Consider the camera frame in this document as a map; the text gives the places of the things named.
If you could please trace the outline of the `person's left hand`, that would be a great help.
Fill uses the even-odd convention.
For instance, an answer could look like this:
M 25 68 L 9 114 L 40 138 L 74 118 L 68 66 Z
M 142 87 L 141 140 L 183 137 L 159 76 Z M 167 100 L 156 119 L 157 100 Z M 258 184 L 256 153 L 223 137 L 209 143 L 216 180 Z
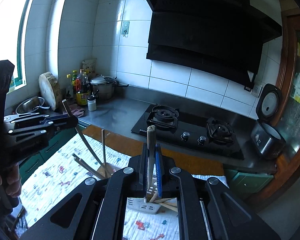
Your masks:
M 21 194 L 21 176 L 19 174 L 19 165 L 13 165 L 9 170 L 9 173 L 5 176 L 7 182 L 6 194 L 12 198 L 17 198 Z M 0 176 L 0 186 L 2 185 L 2 177 Z

